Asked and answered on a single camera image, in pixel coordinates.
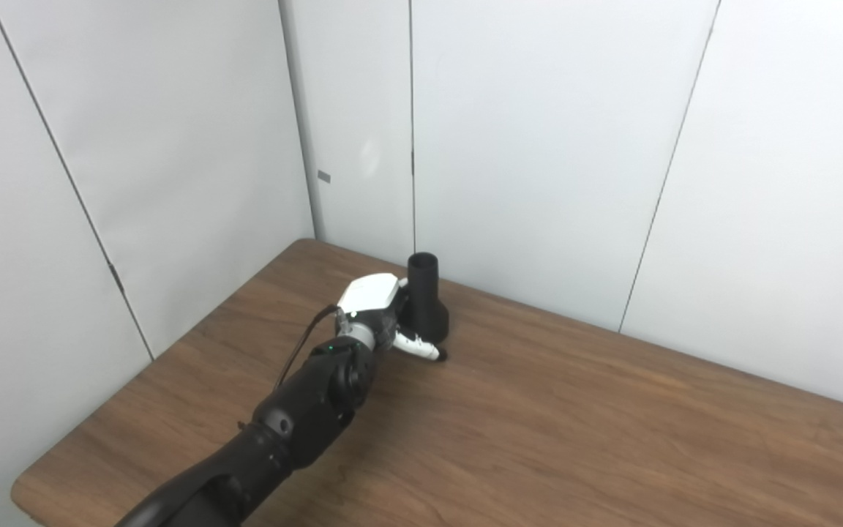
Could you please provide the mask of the black and white left hand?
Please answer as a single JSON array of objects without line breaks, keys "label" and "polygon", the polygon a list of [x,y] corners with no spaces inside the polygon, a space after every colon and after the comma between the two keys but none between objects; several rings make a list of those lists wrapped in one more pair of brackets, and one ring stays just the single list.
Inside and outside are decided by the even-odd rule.
[{"label": "black and white left hand", "polygon": [[411,321],[408,279],[395,274],[366,274],[345,288],[334,313],[338,337],[352,337],[372,351],[395,349],[432,362],[445,362],[447,351],[434,337],[422,337]]}]

